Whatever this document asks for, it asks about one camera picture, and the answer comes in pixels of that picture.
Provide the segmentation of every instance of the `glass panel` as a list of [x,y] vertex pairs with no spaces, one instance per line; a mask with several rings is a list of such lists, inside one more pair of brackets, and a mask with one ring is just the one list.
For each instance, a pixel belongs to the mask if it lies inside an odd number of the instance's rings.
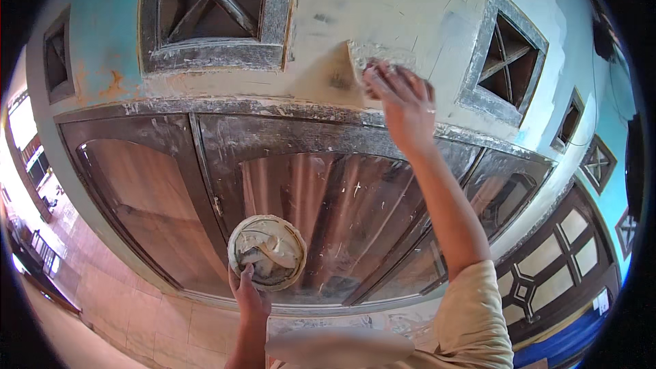
[[531,301],[533,312],[537,312],[540,308],[545,307],[546,304],[561,296],[573,285],[574,282],[570,275],[570,269],[565,265],[547,279],[545,283],[537,287],[533,300]]
[[428,233],[392,274],[394,277],[373,292],[367,301],[414,295],[433,283],[446,282],[446,263],[439,253],[435,234]]
[[560,227],[563,229],[570,244],[573,243],[583,231],[585,231],[587,226],[588,222],[576,210],[576,208],[572,208],[568,216],[565,217],[562,223],[560,223]]
[[504,276],[496,280],[496,284],[498,285],[498,292],[501,294],[502,298],[510,293],[510,289],[513,287],[512,283],[514,279],[515,278],[513,277],[513,273],[508,271]]
[[503,317],[506,319],[506,325],[514,324],[520,319],[525,318],[524,310],[517,305],[508,305],[503,309]]
[[242,219],[274,214],[307,243],[303,274],[272,294],[276,303],[341,303],[421,215],[422,195],[404,161],[318,152],[264,157],[240,168]]
[[164,271],[185,289],[232,297],[173,157],[114,139],[82,144],[78,155],[111,211]]
[[464,186],[464,192],[492,238],[529,201],[549,167],[489,150]]
[[584,277],[590,270],[597,265],[597,242],[592,237],[576,254],[576,263],[581,277]]
[[522,274],[536,276],[540,271],[549,266],[550,263],[555,261],[560,254],[562,254],[562,251],[560,250],[560,245],[558,245],[558,240],[555,235],[551,234],[535,251],[522,259],[518,267]]

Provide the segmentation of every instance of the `wooden window frame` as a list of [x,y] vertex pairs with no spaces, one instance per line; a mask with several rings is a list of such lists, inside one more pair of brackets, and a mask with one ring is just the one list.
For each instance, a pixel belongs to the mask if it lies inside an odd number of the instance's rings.
[[[624,259],[627,259],[628,256],[631,254],[631,252],[633,252],[633,242],[635,242],[635,236],[634,236],[633,241],[631,241],[630,246],[627,248],[627,245],[625,244],[624,240],[622,239],[622,228],[621,228],[621,226],[622,226],[622,224],[624,224],[624,220],[627,217],[630,217],[630,215],[628,213],[628,207],[627,207],[627,209],[624,210],[624,214],[622,214],[622,217],[619,219],[619,221],[615,225],[615,233],[617,233],[617,240],[619,241],[620,248],[622,248],[622,255],[624,256]],[[638,233],[638,231],[637,231],[638,226],[637,226],[637,221],[635,220],[635,218],[634,218],[634,221],[636,223],[635,233],[637,234]]]
[[[68,6],[63,12],[53,21],[50,27],[43,33],[43,73],[45,76],[45,90],[48,94],[48,102],[50,104],[57,103],[63,99],[68,99],[75,95],[75,87],[73,86],[73,71],[71,70],[71,53],[69,41],[69,27],[71,19],[71,8]],[[66,81],[61,82],[54,88],[50,88],[50,80],[48,78],[48,59],[46,57],[48,39],[52,37],[61,28],[64,28],[64,54],[66,57]]]
[[560,121],[560,126],[558,127],[558,131],[556,131],[556,135],[553,136],[553,140],[551,141],[551,147],[554,150],[561,152],[562,154],[565,153],[565,150],[567,150],[571,144],[571,137],[567,141],[567,143],[563,142],[560,138],[560,135],[563,131],[563,126],[565,125],[565,120],[567,119],[568,114],[570,113],[570,108],[574,106],[579,111],[578,118],[576,119],[576,122],[574,123],[574,128],[572,129],[572,137],[574,136],[574,133],[576,132],[578,125],[580,124],[580,119],[583,116],[583,111],[585,110],[583,99],[581,99],[580,93],[578,92],[576,86],[574,86],[574,89],[572,90],[572,94],[570,96],[570,102],[568,103],[568,106],[569,106],[568,110],[565,111],[565,114],[563,115],[563,119]]
[[161,37],[160,2],[140,2],[139,36],[144,73],[208,67],[284,69],[292,0],[262,0],[254,38],[193,38],[170,44]]
[[[519,107],[478,85],[485,65],[489,46],[496,28],[496,18],[501,14],[537,51],[537,59],[526,92]],[[494,117],[513,127],[519,127],[533,99],[535,87],[542,73],[549,43],[537,27],[510,0],[488,0],[483,22],[478,32],[474,53],[465,73],[461,92],[456,100],[460,106]]]
[[[608,173],[605,177],[599,180],[599,182],[597,182],[596,178],[592,174],[590,174],[587,168],[585,168],[586,161],[590,158],[590,155],[594,153],[596,147],[600,148],[603,155],[605,155],[609,161]],[[581,160],[579,167],[581,168],[585,176],[588,178],[588,181],[590,182],[590,184],[592,184],[597,194],[601,194],[603,192],[603,189],[605,188],[606,184],[608,184],[608,180],[613,175],[613,170],[615,169],[616,165],[617,165],[617,159],[615,158],[613,153],[606,146],[606,144],[603,143],[601,137],[595,134],[592,137],[592,142],[590,143],[590,146],[588,147],[588,150],[586,151],[583,160]]]

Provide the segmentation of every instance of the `fingers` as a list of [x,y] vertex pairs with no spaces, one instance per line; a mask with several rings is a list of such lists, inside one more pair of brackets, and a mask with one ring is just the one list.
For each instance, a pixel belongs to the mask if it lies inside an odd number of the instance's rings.
[[426,86],[428,84],[428,81],[423,80],[422,78],[417,76],[414,72],[406,69],[403,66],[397,66],[396,69],[399,72],[399,74],[406,79],[407,83],[414,91],[414,95],[418,99],[422,101],[428,100],[428,87]]
[[435,87],[431,83],[428,82],[428,80],[425,80],[426,82],[426,88],[428,88],[428,101],[431,102],[431,104],[435,103]]
[[398,98],[403,101],[413,102],[416,96],[413,90],[408,86],[406,79],[401,77],[395,68],[391,68],[389,63],[381,62],[377,65],[377,69],[381,72],[382,77],[389,83],[389,86],[394,90]]
[[402,105],[404,102],[391,89],[387,82],[381,77],[376,67],[370,67],[362,74],[362,79],[369,89],[378,96],[379,99],[390,103]]
[[235,293],[240,288],[239,278],[237,278],[237,274],[235,274],[235,271],[230,266],[228,267],[228,283],[230,284],[232,293]]
[[253,272],[255,272],[255,268],[252,266],[251,263],[247,263],[246,267],[242,271],[242,278],[240,279],[240,288],[243,286],[244,288],[250,288],[252,287],[252,275]]

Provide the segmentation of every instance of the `beige shirt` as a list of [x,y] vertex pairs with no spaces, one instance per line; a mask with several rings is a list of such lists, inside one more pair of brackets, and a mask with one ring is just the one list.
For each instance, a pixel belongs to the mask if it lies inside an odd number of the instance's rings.
[[[501,312],[501,295],[492,261],[468,266],[439,305],[434,353],[417,351],[389,369],[512,368],[513,349]],[[296,366],[283,365],[284,369]]]

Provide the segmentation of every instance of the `blue wall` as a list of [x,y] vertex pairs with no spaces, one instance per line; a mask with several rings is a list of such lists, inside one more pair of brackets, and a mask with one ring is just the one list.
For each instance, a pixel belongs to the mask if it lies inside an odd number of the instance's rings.
[[606,86],[603,89],[603,100],[598,111],[596,133],[617,159],[608,184],[601,194],[598,194],[587,177],[579,169],[577,177],[590,193],[593,201],[602,214],[603,221],[610,233],[610,242],[617,255],[622,282],[627,277],[631,255],[626,259],[622,255],[615,226],[627,209],[627,185],[625,182],[625,151],[627,148],[628,124],[636,108],[633,102],[630,75],[626,61],[620,59],[610,65]]
[[138,57],[139,0],[51,0],[42,20],[70,6],[70,60],[75,100],[55,111],[134,99],[142,84]]

